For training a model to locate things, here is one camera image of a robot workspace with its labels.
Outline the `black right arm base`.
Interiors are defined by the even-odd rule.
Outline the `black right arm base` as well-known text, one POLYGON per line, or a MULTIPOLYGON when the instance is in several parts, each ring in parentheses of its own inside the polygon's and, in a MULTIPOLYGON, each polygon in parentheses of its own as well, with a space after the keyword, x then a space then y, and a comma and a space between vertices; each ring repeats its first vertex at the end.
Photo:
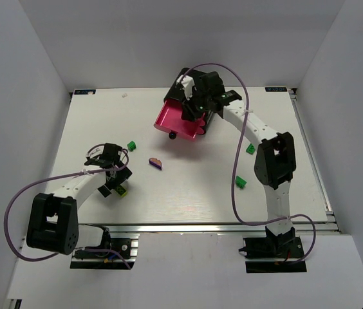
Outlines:
POLYGON ((301 239, 292 227, 284 234, 275 235, 265 229, 264 237, 243 239, 243 247, 238 250, 245 259, 248 274, 290 274, 307 272, 302 260, 304 249, 301 239))

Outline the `lime lego brick with studs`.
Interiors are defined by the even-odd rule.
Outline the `lime lego brick with studs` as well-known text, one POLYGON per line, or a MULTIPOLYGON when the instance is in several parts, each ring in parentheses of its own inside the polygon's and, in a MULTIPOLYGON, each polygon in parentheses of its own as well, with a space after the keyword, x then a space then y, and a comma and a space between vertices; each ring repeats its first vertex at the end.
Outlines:
POLYGON ((119 185, 115 188, 115 192, 119 195, 119 197, 123 198, 127 194, 126 188, 119 185))

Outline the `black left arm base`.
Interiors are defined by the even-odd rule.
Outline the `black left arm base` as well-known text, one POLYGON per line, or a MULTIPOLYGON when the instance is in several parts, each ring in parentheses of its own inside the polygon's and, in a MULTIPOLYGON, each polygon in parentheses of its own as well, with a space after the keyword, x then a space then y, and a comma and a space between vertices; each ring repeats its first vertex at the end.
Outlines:
POLYGON ((106 226, 80 225, 79 242, 71 254, 75 270, 131 270, 138 252, 138 236, 113 232, 106 226))

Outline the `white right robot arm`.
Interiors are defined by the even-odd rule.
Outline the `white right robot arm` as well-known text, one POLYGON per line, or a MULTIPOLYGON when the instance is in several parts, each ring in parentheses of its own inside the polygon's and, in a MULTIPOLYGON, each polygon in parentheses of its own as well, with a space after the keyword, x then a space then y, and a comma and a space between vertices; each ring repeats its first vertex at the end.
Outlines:
POLYGON ((265 189, 268 219, 266 235, 289 242, 295 237, 290 219, 290 184, 296 170, 293 136, 280 133, 265 124, 250 110, 250 97, 226 91, 217 72, 191 77, 189 72, 176 79, 183 90, 182 119, 194 121, 206 112, 219 115, 240 130, 256 149, 254 173, 265 189))

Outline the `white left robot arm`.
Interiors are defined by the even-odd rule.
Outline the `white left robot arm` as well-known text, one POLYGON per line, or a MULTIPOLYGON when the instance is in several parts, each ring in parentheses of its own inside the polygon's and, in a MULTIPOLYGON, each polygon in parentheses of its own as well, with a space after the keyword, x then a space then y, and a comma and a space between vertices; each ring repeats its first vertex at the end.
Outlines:
POLYGON ((37 248, 69 255, 77 247, 100 248, 106 234, 102 227, 79 228, 78 210, 95 192, 107 198, 114 192, 125 193, 122 184, 132 172, 122 161, 127 150, 106 143, 100 152, 92 149, 86 155, 85 167, 98 167, 100 173, 82 171, 51 193, 39 193, 32 203, 26 242, 37 248))

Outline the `pink drawer with black knob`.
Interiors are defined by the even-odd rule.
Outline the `pink drawer with black knob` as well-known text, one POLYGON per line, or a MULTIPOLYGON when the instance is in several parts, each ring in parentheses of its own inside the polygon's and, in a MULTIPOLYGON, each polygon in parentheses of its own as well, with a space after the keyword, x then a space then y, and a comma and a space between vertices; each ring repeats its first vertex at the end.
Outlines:
POLYGON ((195 141, 196 137, 204 133, 205 114, 191 122, 182 119, 182 103, 177 100, 168 99, 154 123, 154 127, 165 133, 176 135, 176 138, 195 141))

